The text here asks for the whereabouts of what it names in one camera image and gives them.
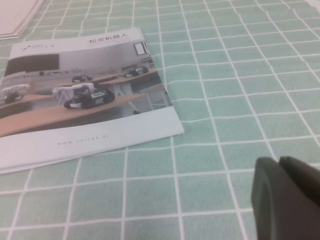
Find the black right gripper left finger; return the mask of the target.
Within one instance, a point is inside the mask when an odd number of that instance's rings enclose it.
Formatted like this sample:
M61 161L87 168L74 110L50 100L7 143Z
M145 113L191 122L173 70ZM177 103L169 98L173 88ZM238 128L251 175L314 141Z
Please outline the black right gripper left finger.
M297 221L294 204L288 197L297 196L298 189L287 172L270 157L256 160L251 203L257 239L293 240Z

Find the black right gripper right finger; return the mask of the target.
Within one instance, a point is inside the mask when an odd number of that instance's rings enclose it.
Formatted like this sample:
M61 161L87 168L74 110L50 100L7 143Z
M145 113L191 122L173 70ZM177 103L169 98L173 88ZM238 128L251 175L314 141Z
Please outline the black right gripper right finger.
M301 240L320 238L320 171L309 164L291 157L279 160L290 179L301 192L303 202L297 205L297 236Z

